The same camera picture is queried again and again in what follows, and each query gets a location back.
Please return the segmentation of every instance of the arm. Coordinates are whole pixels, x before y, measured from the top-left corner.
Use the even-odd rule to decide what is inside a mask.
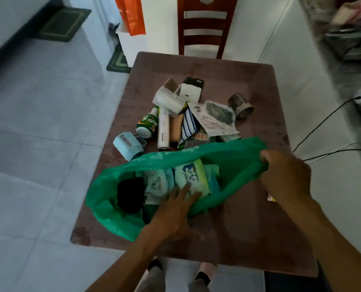
[[[310,168],[294,156],[262,151],[261,181],[303,232],[334,292],[361,291],[361,254],[339,233],[310,196]]]
[[[142,229],[128,250],[86,292],[133,292],[156,249],[165,240],[191,235],[201,238],[187,224],[188,212],[201,193],[186,199],[189,189],[190,185],[186,185],[179,192],[177,189],[171,191],[161,202],[150,224]]]

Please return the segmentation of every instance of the forearm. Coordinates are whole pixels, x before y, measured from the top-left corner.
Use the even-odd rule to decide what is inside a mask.
[[[161,239],[145,226],[130,248],[86,292],[133,292]]]
[[[361,291],[361,254],[332,225],[319,204],[309,197],[285,210],[308,239],[333,291]]]

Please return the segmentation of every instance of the black cable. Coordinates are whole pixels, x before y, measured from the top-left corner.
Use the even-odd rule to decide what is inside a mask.
[[[337,111],[338,111],[341,107],[343,107],[346,103],[348,103],[348,102],[350,102],[350,101],[352,101],[352,100],[354,100],[354,99],[361,99],[361,96],[357,96],[357,97],[351,98],[351,99],[347,100],[346,102],[344,102],[342,105],[340,105],[337,109],[335,109],[328,117],[326,117],[321,123],[319,123],[318,126],[315,127],[315,128],[307,135],[307,137],[304,138],[303,141],[301,141],[301,142],[295,147],[295,149],[293,150],[293,152],[295,152],[296,149],[301,145],[301,143],[304,142],[304,141],[310,136],[310,134],[312,134],[318,127],[320,127],[321,124],[324,123],[331,115],[333,115],[335,112],[337,112]]]
[[[315,159],[315,158],[333,155],[333,154],[335,154],[335,153],[337,153],[337,152],[341,152],[341,151],[361,151],[361,149],[341,149],[341,150],[339,150],[339,151],[334,151],[334,152],[330,152],[330,153],[328,153],[328,154],[319,155],[319,156],[316,156],[316,157],[313,157],[313,158],[305,159],[305,160],[303,160],[303,161],[309,161],[309,160],[313,160],[313,159]]]

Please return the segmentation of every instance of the gray pants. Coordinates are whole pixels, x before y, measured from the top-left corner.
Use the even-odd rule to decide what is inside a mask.
[[[154,266],[136,292],[165,292],[165,290],[166,275],[163,270]],[[209,289],[202,279],[198,279],[189,284],[189,292],[209,292]]]

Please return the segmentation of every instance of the orange bag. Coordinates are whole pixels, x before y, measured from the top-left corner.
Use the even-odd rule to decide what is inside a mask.
[[[118,10],[129,34],[131,36],[145,34],[141,0],[115,0],[115,3],[117,3]]]

